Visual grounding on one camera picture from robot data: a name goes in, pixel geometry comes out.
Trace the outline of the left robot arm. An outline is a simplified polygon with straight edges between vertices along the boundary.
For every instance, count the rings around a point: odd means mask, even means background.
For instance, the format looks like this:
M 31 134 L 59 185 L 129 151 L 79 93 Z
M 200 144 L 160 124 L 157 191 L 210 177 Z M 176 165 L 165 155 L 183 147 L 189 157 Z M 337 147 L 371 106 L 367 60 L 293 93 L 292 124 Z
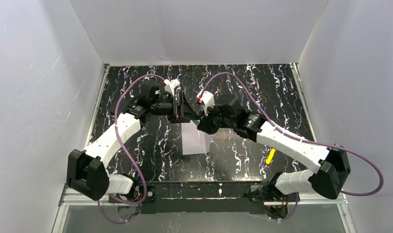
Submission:
M 96 141 L 68 156 L 66 184 L 92 200 L 104 195 L 125 196 L 125 201 L 140 203 L 147 187 L 143 175 L 137 180 L 126 174 L 107 171 L 115 154 L 126 141 L 139 132 L 153 116 L 165 116 L 171 123 L 190 123 L 198 114 L 178 91 L 177 81 L 159 84 L 151 81 L 141 86 L 139 94 L 117 102 L 113 112 L 117 120 Z

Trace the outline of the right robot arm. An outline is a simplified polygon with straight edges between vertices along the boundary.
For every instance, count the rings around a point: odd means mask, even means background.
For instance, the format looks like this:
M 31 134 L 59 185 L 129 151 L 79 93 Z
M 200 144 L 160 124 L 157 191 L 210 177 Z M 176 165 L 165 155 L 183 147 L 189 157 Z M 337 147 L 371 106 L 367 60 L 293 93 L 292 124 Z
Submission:
M 351 171 L 345 151 L 307 144 L 303 137 L 295 140 L 296 134 L 272 126 L 263 114 L 246 110 L 236 98 L 225 100 L 216 105 L 213 97 L 197 98 L 203 105 L 198 114 L 198 130 L 214 134 L 220 128 L 233 129 L 238 136 L 270 146 L 306 167 L 299 172 L 276 173 L 267 185 L 247 193 L 252 202 L 279 200 L 292 193 L 317 193 L 331 200 L 339 196 Z

